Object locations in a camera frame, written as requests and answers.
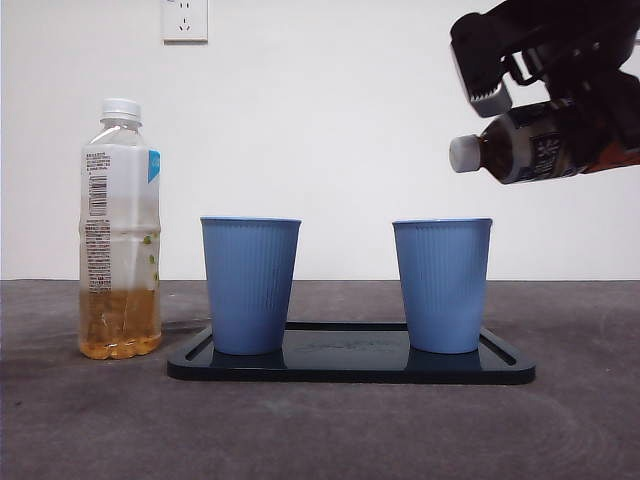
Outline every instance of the robotic arm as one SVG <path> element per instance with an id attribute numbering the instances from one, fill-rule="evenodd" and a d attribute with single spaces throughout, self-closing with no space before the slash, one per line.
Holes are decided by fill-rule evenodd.
<path id="1" fill-rule="evenodd" d="M 451 48 L 481 117 L 511 108 L 506 73 L 523 86 L 541 80 L 552 99 L 573 101 L 585 121 L 606 125 L 632 151 L 640 149 L 640 82 L 619 68 L 639 27 L 640 0 L 507 0 L 460 18 Z"/>

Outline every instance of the blue cup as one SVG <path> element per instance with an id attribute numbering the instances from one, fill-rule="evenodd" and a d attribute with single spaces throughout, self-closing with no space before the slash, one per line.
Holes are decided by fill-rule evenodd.
<path id="1" fill-rule="evenodd" d="M 411 346 L 478 348 L 486 294 L 489 218 L 394 222 Z"/>
<path id="2" fill-rule="evenodd" d="M 232 355 L 282 348 L 300 220 L 200 220 L 214 348 Z"/>

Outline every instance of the brown bottle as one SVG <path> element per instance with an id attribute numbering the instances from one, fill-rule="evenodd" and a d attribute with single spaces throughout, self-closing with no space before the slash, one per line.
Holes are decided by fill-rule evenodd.
<path id="1" fill-rule="evenodd" d="M 555 100 L 514 108 L 496 118 L 478 137 L 451 141 L 456 172 L 484 167 L 509 184 L 570 177 L 640 164 L 604 128 L 588 125 L 570 102 Z"/>

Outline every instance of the orange liquid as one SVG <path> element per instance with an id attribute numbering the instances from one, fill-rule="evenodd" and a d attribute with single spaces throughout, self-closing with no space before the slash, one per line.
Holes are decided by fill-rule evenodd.
<path id="1" fill-rule="evenodd" d="M 130 358 L 160 344 L 154 290 L 80 292 L 80 351 L 89 358 Z"/>

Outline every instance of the cup rim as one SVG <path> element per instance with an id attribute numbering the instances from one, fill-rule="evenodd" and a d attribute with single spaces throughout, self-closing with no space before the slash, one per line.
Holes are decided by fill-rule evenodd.
<path id="1" fill-rule="evenodd" d="M 489 217 L 469 217 L 469 218 L 427 218 L 422 220 L 396 220 L 392 222 L 396 225 L 424 225 L 424 224 L 439 224 L 439 223 L 493 223 L 493 219 Z"/>
<path id="2" fill-rule="evenodd" d="M 202 223 L 213 222 L 284 222 L 284 223 L 302 223 L 302 220 L 295 218 L 271 218 L 271 217 L 224 217 L 224 216 L 202 216 Z"/>

